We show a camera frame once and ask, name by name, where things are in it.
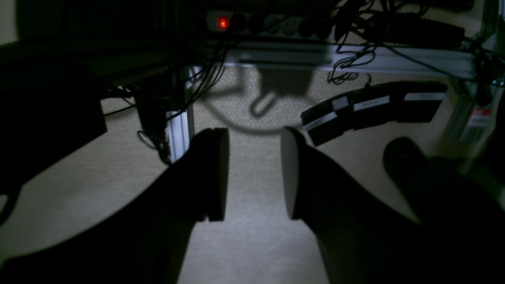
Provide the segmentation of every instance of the white label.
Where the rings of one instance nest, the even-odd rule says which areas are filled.
[[[406,101],[443,101],[444,92],[412,92],[405,96]]]
[[[474,108],[467,125],[469,127],[486,127],[490,119],[491,110]]]
[[[331,112],[331,113],[329,113],[329,114],[327,114],[327,115],[325,115],[325,116],[323,116],[321,118],[318,118],[318,119],[314,120],[313,122],[305,125],[304,129],[306,131],[309,131],[309,130],[311,130],[313,128],[316,128],[319,125],[324,124],[324,123],[326,123],[326,122],[328,122],[328,121],[330,121],[332,119],[335,119],[335,118],[337,118],[337,114],[334,113],[334,112]]]
[[[354,111],[363,110],[367,108],[376,107],[379,105],[384,105],[389,103],[389,96],[385,96],[378,99],[369,100],[366,102],[358,103],[354,105]]]
[[[336,111],[349,106],[349,102],[347,101],[347,96],[344,96],[344,97],[334,100],[332,102],[332,104],[333,104],[333,109]]]

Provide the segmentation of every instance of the sticker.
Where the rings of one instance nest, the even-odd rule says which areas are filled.
[[[468,127],[486,127],[491,119],[491,110],[474,108],[472,116],[468,120]]]
[[[333,104],[333,109],[336,111],[349,106],[349,102],[347,101],[347,97],[341,97],[339,99],[336,99],[332,102],[332,104]]]
[[[354,111],[376,107],[379,105],[384,105],[389,103],[389,96],[385,96],[378,99],[369,100],[366,102],[358,103],[354,105]]]
[[[335,118],[337,118],[337,114],[334,113],[334,112],[330,112],[329,114],[327,114],[327,115],[325,115],[325,116],[323,116],[321,118],[318,118],[318,119],[314,120],[313,122],[305,125],[304,129],[306,131],[309,131],[309,130],[311,130],[313,128],[316,128],[319,125],[324,124],[324,123],[326,123],[326,122],[328,122],[328,121],[330,121],[332,119],[335,119]]]
[[[444,92],[412,92],[405,96],[405,101],[443,101]]]

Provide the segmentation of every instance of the red indicator light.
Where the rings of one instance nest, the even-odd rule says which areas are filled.
[[[230,26],[230,19],[225,16],[218,17],[218,26],[220,28],[228,28]]]

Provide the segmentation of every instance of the red power switch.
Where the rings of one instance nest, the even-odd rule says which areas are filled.
[[[230,18],[226,16],[218,17],[218,27],[222,29],[227,29],[230,26]]]

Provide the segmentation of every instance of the power strip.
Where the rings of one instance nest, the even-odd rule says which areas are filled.
[[[278,25],[285,15],[259,15],[233,13],[232,11],[210,10],[207,13],[207,28],[211,32],[225,32],[233,21],[233,33],[272,38],[302,39],[310,41],[334,42],[334,26],[330,19],[315,19],[292,16]]]

